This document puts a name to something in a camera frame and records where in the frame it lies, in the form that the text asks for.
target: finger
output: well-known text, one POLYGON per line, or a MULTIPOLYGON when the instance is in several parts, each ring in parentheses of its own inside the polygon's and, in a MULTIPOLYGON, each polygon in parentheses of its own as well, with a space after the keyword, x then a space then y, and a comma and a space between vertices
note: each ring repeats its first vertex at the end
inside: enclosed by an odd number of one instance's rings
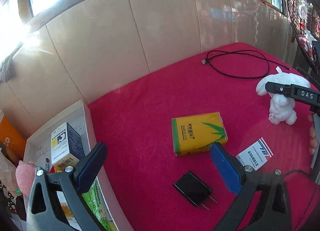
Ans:
POLYGON ((310 153, 311 155, 313 155, 313 154, 315 153, 314 148, 309 148, 309 153, 310 153))
POLYGON ((309 114, 308 119, 309 119, 309 121, 313 122, 313 114, 309 114))
POLYGON ((310 137, 312 139, 316 137, 316 129, 313 126, 310 128, 310 137))
POLYGON ((311 139, 310 140, 310 146, 312 148, 316 148, 318 146, 318 141, 316 139, 311 139))

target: green snack package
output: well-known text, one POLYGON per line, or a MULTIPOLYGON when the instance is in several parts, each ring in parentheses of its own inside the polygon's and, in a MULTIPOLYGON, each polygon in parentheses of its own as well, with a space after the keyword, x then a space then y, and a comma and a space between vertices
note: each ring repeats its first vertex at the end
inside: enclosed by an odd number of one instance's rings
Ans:
POLYGON ((82 194, 88 207, 107 231, 118 231, 104 203, 97 179, 87 193, 82 194))

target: yellow wrapper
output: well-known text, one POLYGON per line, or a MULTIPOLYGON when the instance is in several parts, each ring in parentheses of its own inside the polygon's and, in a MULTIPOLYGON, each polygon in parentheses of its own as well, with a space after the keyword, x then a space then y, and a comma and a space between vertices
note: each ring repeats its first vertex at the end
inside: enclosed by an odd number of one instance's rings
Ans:
POLYGON ((172 119, 172 136, 177 156, 206 152, 213 143, 228 141, 219 112, 172 119))

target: white plush toy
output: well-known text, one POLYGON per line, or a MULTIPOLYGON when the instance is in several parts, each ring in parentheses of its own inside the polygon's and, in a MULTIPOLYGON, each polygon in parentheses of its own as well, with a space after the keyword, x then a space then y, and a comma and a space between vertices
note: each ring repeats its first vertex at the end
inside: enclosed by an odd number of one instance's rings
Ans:
MULTIPOLYGON (((256 87, 258 95, 262 96, 267 94, 265 84, 267 82, 279 83, 279 84, 296 84, 310 88, 310 83, 307 79, 302 76, 295 74, 287 74, 281 71, 280 67, 276 68, 278 74, 269 75, 263 78, 256 87)), ((293 110, 295 101, 292 98, 285 97, 282 94, 269 93, 270 110, 269 110, 269 121, 273 124, 285 121, 287 124, 292 125, 297 120, 297 113, 293 110)))

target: pink fluffy object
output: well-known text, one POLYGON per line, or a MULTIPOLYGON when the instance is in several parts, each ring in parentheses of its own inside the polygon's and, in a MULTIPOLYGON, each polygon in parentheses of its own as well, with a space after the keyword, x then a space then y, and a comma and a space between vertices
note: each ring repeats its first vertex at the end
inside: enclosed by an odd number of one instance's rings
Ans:
POLYGON ((19 161, 16 169, 18 187, 26 196, 30 195, 32 183, 35 179, 35 169, 36 165, 32 162, 25 163, 23 161, 19 161))

